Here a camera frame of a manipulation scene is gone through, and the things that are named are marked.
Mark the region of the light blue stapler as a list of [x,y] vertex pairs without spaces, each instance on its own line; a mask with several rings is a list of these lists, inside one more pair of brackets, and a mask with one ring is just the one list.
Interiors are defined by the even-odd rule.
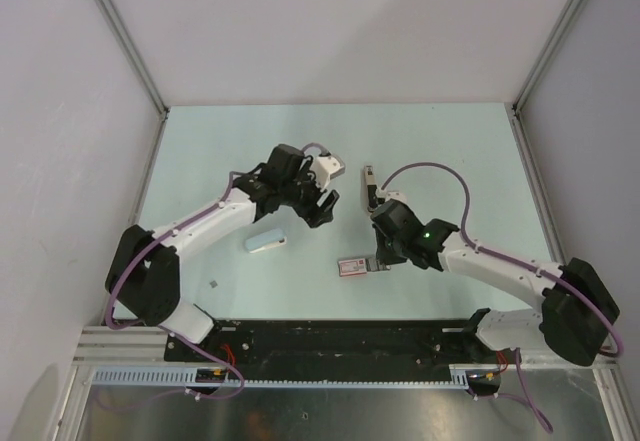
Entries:
[[255,254],[285,245],[287,236],[284,230],[272,229],[245,240],[244,247],[248,253]]

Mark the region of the red staple box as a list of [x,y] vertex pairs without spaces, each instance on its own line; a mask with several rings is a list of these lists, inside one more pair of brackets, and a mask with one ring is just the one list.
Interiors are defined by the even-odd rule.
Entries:
[[338,274],[341,278],[363,276],[369,273],[386,272],[391,267],[375,256],[344,258],[337,262]]

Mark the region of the black staple remover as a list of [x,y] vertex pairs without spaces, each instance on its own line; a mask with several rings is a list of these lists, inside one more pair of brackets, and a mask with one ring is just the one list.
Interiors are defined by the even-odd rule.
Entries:
[[362,182],[364,209],[367,214],[371,214],[380,204],[380,198],[378,196],[378,185],[372,165],[366,164],[363,166]]

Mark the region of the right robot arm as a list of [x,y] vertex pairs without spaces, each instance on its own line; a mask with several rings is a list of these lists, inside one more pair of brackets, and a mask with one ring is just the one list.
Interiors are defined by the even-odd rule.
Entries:
[[588,367],[619,316],[595,269],[578,258],[565,265],[512,258],[470,240],[453,223],[422,223],[398,200],[377,207],[370,219],[378,261],[466,276],[525,303],[521,310],[489,309],[472,316],[461,349],[473,362],[484,362],[496,351],[549,349]]

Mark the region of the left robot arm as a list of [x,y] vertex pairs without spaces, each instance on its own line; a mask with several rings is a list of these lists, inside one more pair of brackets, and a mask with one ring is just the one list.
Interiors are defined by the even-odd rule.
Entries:
[[227,235],[255,224],[280,207],[291,208],[310,228],[333,219],[339,194],[330,183],[345,171],[344,162],[324,146],[316,155],[306,148],[279,144],[269,158],[247,172],[230,172],[223,194],[185,218],[154,230],[138,224],[122,234],[105,281],[109,294],[106,325],[124,329],[113,318],[116,305],[141,323],[186,339],[197,359],[214,358],[221,337],[214,318],[182,293],[181,267]]

